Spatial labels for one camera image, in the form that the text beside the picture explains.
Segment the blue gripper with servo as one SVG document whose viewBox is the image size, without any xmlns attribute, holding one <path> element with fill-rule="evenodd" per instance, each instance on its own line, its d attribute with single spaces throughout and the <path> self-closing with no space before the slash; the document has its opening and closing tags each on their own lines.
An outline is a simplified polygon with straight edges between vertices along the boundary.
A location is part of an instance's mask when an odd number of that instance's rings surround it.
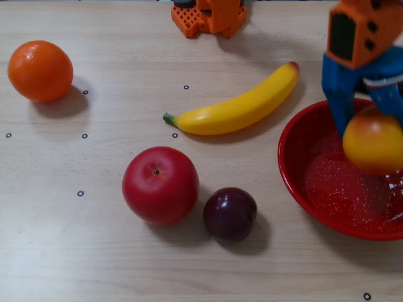
<svg viewBox="0 0 403 302">
<path fill-rule="evenodd" d="M 373 62 L 355 70 L 341 65 L 324 54 L 322 86 L 337 90 L 326 91 L 326 98 L 340 139 L 343 139 L 346 127 L 355 114 L 355 93 L 338 91 L 345 85 L 354 85 L 355 92 L 369 94 L 381 113 L 393 116 L 402 127 L 402 81 L 366 88 L 362 80 L 362 78 L 380 80 L 399 75 L 402 75 L 400 46 L 391 47 Z"/>
</svg>

